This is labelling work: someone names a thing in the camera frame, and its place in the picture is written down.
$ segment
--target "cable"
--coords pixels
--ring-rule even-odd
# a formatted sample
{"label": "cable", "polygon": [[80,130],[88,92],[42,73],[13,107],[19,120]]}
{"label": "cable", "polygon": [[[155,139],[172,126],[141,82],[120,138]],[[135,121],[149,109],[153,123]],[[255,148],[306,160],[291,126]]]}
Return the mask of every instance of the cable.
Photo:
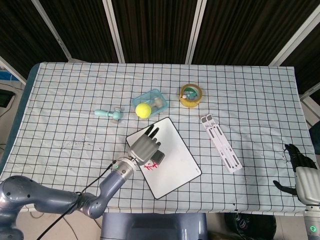
{"label": "cable", "polygon": [[113,160],[112,163],[110,163],[110,165],[104,170],[104,172],[99,177],[97,177],[94,181],[92,181],[89,185],[87,185],[81,192],[77,191],[76,193],[78,194],[78,199],[75,201],[75,203],[67,211],[65,211],[60,217],[58,217],[57,220],[55,220],[50,226],[48,226],[47,229],[44,230],[43,233],[41,233],[41,235],[36,240],[40,240],[54,225],[56,225],[57,222],[59,222],[65,215],[67,215],[80,202],[81,196],[83,195],[83,193],[92,184],[98,181],[115,163],[116,163],[116,160]]}
{"label": "cable", "polygon": [[6,86],[9,86],[9,87],[11,87],[11,88],[19,89],[19,90],[22,90],[22,91],[23,91],[22,88],[14,87],[13,85],[11,86],[11,85],[9,85],[9,84],[5,84],[5,83],[2,83],[2,82],[0,82],[0,84],[1,84],[1,85],[6,85]]}
{"label": "cable", "polygon": [[98,223],[98,221],[96,219],[93,219],[93,221],[95,221],[95,224],[101,229],[101,225]]}
{"label": "cable", "polygon": [[2,114],[0,115],[0,118],[1,118],[3,115],[5,115],[5,114],[12,108],[12,105],[14,104],[15,99],[16,99],[16,95],[13,95],[13,100],[12,100],[12,102],[11,102],[10,107],[8,108],[7,111],[5,111],[4,113],[2,113]]}
{"label": "cable", "polygon": [[81,193],[83,193],[85,190],[87,190],[87,188],[91,187],[92,184],[94,184],[96,181],[98,181],[111,167],[113,164],[116,163],[116,160],[113,160],[112,163],[109,164],[109,166],[103,171],[103,173],[97,177],[95,180],[93,180],[88,186],[86,186]]}
{"label": "cable", "polygon": [[12,84],[12,74],[11,74],[11,76],[10,76],[10,84],[11,84],[11,86],[14,88],[14,89],[20,89],[20,90],[22,90],[23,91],[23,89],[21,89],[21,88],[16,88],[13,84]]}
{"label": "cable", "polygon": [[76,234],[75,230],[72,228],[71,224],[67,221],[67,219],[65,217],[63,217],[63,219],[65,220],[66,224],[68,224],[69,227],[71,228],[76,240],[79,240],[78,237],[77,237],[77,234]]}
{"label": "cable", "polygon": [[43,215],[44,215],[44,213],[42,213],[40,216],[33,216],[33,215],[32,215],[32,211],[30,212],[30,216],[31,216],[33,219],[40,219]]}

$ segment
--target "yellow tape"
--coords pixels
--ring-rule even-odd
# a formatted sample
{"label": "yellow tape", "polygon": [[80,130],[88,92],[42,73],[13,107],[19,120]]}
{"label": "yellow tape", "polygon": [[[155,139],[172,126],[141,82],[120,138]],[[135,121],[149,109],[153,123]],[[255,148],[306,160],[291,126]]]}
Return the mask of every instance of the yellow tape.
{"label": "yellow tape", "polygon": [[[192,88],[195,90],[196,92],[195,99],[189,100],[187,98],[182,97],[186,88]],[[180,102],[182,103],[183,106],[187,108],[194,108],[195,106],[197,106],[200,103],[201,98],[202,98],[202,90],[200,87],[198,87],[195,84],[186,84],[180,90],[180,96],[179,96]]]}

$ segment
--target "white board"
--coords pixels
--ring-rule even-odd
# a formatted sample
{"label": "white board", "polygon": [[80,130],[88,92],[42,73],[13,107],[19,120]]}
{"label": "white board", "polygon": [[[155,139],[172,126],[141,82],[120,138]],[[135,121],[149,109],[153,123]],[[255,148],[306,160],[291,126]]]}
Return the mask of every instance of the white board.
{"label": "white board", "polygon": [[[159,132],[155,138],[161,142],[159,150],[165,157],[159,165],[149,160],[140,169],[154,198],[159,199],[200,176],[201,170],[169,117],[154,123],[153,129],[156,128]],[[147,129],[129,135],[126,138],[129,146]]]}

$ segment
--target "table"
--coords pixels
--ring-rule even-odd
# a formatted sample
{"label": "table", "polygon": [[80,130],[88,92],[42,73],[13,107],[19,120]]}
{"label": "table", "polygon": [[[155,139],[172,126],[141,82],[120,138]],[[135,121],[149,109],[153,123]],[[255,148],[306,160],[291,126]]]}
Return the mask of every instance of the table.
{"label": "table", "polygon": [[[179,89],[188,83],[203,90],[195,108],[179,102]],[[131,100],[151,89],[161,91],[169,108],[139,119]],[[124,112],[118,125],[93,115],[114,107]],[[243,169],[234,174],[223,166],[200,124],[208,113],[242,162]],[[304,209],[273,184],[295,185],[285,143],[315,160],[293,67],[41,63],[28,78],[0,180],[24,175],[50,188],[80,191],[128,151],[126,136],[165,117],[173,121],[202,175],[155,200],[138,170],[106,212],[290,215]],[[99,194],[98,184],[88,192]]]}

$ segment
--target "tennis ball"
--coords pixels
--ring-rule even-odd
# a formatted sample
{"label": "tennis ball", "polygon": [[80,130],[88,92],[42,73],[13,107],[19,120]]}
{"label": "tennis ball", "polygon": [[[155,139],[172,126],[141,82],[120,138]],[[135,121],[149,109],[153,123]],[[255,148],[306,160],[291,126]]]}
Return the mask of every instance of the tennis ball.
{"label": "tennis ball", "polygon": [[139,103],[135,108],[135,113],[139,118],[147,119],[151,114],[151,106],[147,103]]}

